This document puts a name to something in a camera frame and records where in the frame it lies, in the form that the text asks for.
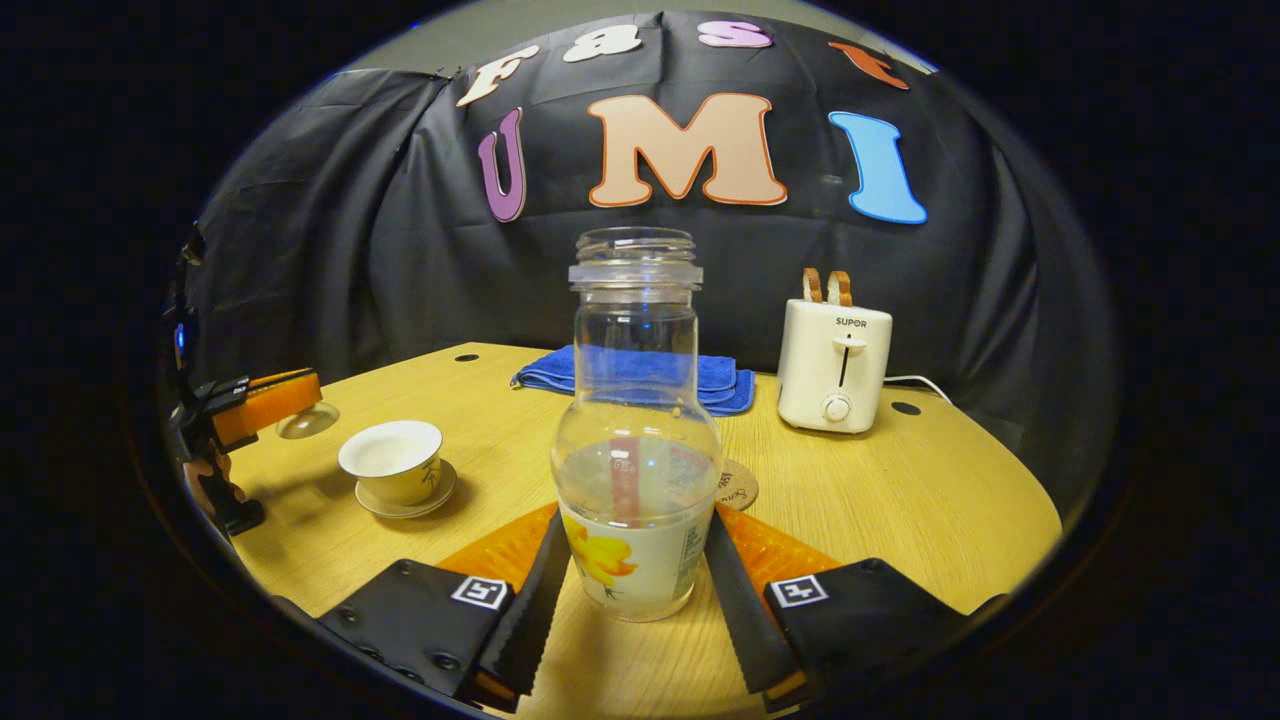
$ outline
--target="folded blue cloth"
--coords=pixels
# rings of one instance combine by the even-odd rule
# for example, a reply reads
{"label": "folded blue cloth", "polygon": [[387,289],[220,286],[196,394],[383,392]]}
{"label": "folded blue cloth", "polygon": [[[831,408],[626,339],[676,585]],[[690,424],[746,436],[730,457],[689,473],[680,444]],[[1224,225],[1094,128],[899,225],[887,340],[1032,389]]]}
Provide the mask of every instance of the folded blue cloth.
{"label": "folded blue cloth", "polygon": [[[590,346],[586,352],[605,352]],[[662,382],[663,378],[682,377],[689,359],[671,352],[644,352],[636,350],[611,350],[609,372],[621,380],[636,383]],[[521,384],[573,393],[573,346],[534,360],[516,373],[511,384]],[[698,356],[698,401],[712,415],[733,415],[746,411],[755,397],[755,373],[737,370],[732,357]]]}

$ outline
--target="clear glass bottle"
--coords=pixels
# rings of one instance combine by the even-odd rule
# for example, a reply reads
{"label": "clear glass bottle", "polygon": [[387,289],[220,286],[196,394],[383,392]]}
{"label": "clear glass bottle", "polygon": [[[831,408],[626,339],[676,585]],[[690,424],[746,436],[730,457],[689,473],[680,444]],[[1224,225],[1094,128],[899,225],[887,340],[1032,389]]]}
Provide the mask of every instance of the clear glass bottle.
{"label": "clear glass bottle", "polygon": [[582,234],[568,273],[575,397],[552,471],[582,587],[621,620],[689,601],[719,479],[719,428],[698,402],[692,259],[687,233],[607,228]]}

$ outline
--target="orange letter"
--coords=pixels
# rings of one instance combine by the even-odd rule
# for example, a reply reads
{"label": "orange letter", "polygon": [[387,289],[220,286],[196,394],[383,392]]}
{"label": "orange letter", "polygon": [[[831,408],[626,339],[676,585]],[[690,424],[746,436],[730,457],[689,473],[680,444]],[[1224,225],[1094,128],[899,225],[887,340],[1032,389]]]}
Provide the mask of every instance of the orange letter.
{"label": "orange letter", "polygon": [[844,42],[828,42],[827,45],[831,45],[836,50],[844,50],[845,55],[852,60],[855,65],[858,65],[859,70],[863,70],[873,78],[892,85],[899,90],[910,90],[910,86],[905,82],[884,72],[890,69],[888,63],[872,58],[861,47],[854,47],[852,45],[845,45]]}
{"label": "orange letter", "polygon": [[588,197],[600,208],[639,205],[653,187],[636,173],[644,155],[663,190],[676,200],[689,193],[712,155],[707,197],[733,205],[777,205],[787,188],[773,177],[764,114],[769,101],[755,95],[717,92],[703,101],[689,127],[682,128],[657,102],[626,95],[593,102],[588,114],[604,126],[604,177]]}

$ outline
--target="blue letter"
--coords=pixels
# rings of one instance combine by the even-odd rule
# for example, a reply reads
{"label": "blue letter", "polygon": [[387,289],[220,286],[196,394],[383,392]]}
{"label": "blue letter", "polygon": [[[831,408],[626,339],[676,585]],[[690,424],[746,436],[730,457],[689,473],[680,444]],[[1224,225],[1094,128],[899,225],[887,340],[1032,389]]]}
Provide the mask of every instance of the blue letter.
{"label": "blue letter", "polygon": [[858,192],[849,196],[854,210],[877,220],[919,224],[928,219],[924,206],[911,196],[906,184],[906,168],[897,152],[897,128],[854,113],[827,115],[836,127],[845,131],[854,146],[858,164]]}

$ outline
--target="gray wall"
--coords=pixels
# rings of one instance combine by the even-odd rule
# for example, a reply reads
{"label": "gray wall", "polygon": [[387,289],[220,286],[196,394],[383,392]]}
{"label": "gray wall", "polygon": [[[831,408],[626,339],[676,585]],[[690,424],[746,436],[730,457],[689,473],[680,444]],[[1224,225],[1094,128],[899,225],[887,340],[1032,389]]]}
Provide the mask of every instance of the gray wall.
{"label": "gray wall", "polygon": [[477,0],[436,15],[374,49],[346,69],[390,68],[452,74],[499,58],[521,42],[575,24],[658,10],[744,13],[827,31],[877,49],[891,58],[933,72],[933,67],[870,31],[796,0]]}

